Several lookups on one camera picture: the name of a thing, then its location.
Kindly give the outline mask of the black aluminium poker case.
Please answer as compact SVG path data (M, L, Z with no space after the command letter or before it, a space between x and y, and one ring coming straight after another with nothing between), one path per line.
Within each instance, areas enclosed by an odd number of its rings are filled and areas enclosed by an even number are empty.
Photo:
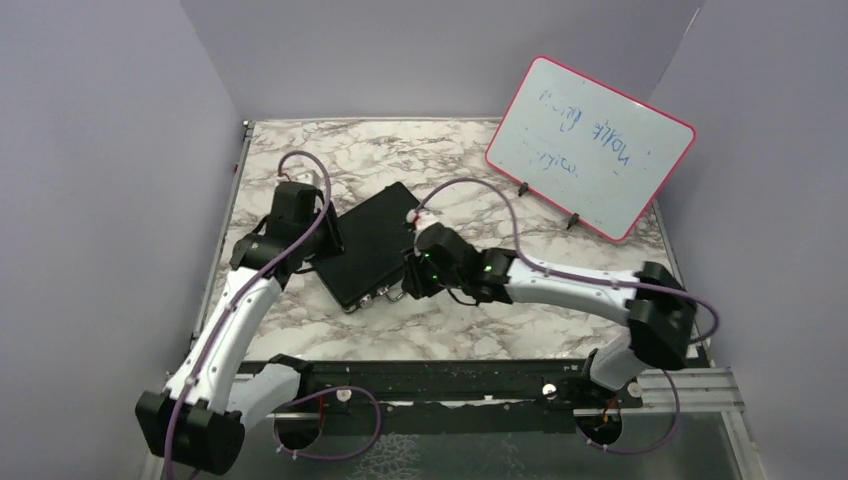
M314 272L346 313L367 308L401 281L414 234L406 215L419 200L394 182L342 214L342 254L318 260Z

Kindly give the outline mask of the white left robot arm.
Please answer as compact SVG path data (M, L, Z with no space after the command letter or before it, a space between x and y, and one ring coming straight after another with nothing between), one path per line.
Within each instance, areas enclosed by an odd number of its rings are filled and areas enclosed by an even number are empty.
M239 240L231 269L194 347L159 392L143 392L135 416L150 452L197 472L223 475L235 463L248 430L284 404L313 401L305 365L273 361L253 379L235 377L259 324L302 263L344 250L329 194L299 182L277 185L270 213Z

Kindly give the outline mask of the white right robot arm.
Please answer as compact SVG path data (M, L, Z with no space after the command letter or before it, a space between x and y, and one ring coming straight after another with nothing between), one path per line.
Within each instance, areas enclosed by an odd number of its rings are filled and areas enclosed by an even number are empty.
M648 369L687 365L697 307L661 264L601 271L523 258L513 249L476 250L440 222L415 232L403 254L403 291L414 299L459 290L473 305L542 304L613 321L625 332L589 354L577 380L579 398L600 407Z

